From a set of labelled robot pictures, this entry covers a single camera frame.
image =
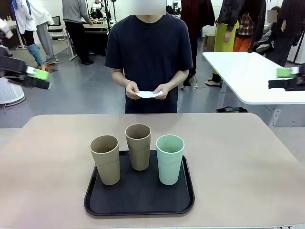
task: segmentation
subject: cardboard box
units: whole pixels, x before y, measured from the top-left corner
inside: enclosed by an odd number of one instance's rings
[[[213,52],[215,46],[215,38],[214,34],[206,34],[204,37],[203,49],[204,51]]]

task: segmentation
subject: hand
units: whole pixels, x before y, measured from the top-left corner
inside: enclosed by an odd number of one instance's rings
[[[129,81],[126,85],[126,95],[128,98],[137,100],[140,97],[136,94],[139,92],[138,85],[134,81]]]
[[[284,32],[285,29],[286,29],[286,20],[283,21],[283,24],[281,27],[282,32]]]
[[[231,35],[232,35],[232,32],[230,32],[230,31],[227,31],[227,32],[225,33],[225,36],[224,36],[224,43],[228,43],[228,42],[230,41]]]
[[[155,99],[161,99],[161,100],[166,99],[167,94],[168,94],[168,92],[170,91],[170,86],[169,86],[169,84],[168,84],[168,83],[165,83],[165,84],[159,85],[159,86],[156,88],[156,90],[154,90],[153,93],[156,94],[156,93],[158,93],[158,92],[160,92],[160,91],[162,91],[163,94],[161,94],[161,95],[155,97]]]

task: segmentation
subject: orange cloth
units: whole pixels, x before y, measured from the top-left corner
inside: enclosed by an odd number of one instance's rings
[[[251,46],[252,38],[237,37],[234,43],[233,52],[246,52]]]

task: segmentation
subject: cup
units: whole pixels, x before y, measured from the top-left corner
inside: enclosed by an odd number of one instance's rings
[[[134,124],[125,131],[132,167],[142,171],[149,165],[152,130],[144,124]]]
[[[111,135],[103,135],[90,143],[90,150],[102,183],[114,185],[120,178],[119,141]]]
[[[173,185],[178,181],[184,141],[175,135],[163,135],[156,145],[159,179],[165,185]]]

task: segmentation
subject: person in gray sweater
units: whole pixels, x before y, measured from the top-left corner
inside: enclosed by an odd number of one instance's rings
[[[81,63],[85,65],[93,64],[94,62],[89,58],[85,29],[81,21],[83,17],[89,25],[93,25],[93,22],[87,14],[86,1],[62,0],[62,14],[63,21],[73,41],[75,51],[81,59]]]

